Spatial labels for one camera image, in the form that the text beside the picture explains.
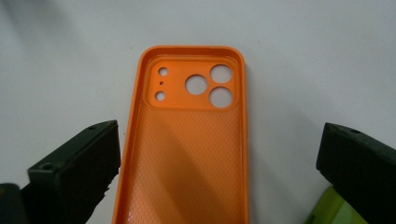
small hole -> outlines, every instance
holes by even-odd
[[[54,168],[55,166],[50,162],[41,165],[41,169],[43,170],[53,170]]]
[[[157,91],[157,93],[155,93],[155,99],[158,101],[162,101],[165,99],[165,92],[163,91]]]
[[[160,74],[160,76],[164,77],[164,76],[168,75],[168,69],[165,67],[162,67],[158,70],[158,74]]]
[[[215,82],[226,83],[230,81],[233,76],[233,72],[228,66],[219,64],[210,70],[210,76]]]
[[[186,89],[192,95],[199,95],[206,91],[206,78],[200,75],[193,75],[186,80]]]
[[[355,129],[351,129],[350,130],[352,133],[361,133],[361,132],[359,132],[358,130],[355,130]]]
[[[217,108],[224,108],[233,102],[233,94],[224,87],[215,88],[209,95],[210,102]]]

white surface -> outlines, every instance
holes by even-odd
[[[329,185],[325,121],[396,147],[396,2],[0,1],[0,182],[82,129],[124,134],[141,53],[229,45],[247,64],[251,223],[301,223]],[[118,179],[89,223],[110,223]]]

textured pattern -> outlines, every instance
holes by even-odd
[[[226,112],[140,107],[128,223],[242,223],[240,105]]]

yellow-green object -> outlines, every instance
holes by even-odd
[[[304,224],[367,224],[333,187],[328,187]]]

phone case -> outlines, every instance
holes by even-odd
[[[230,72],[223,80],[214,73],[220,67]],[[189,90],[193,77],[205,87]],[[227,92],[227,105],[212,100]],[[113,223],[249,223],[247,126],[245,62],[237,50],[146,50]]]

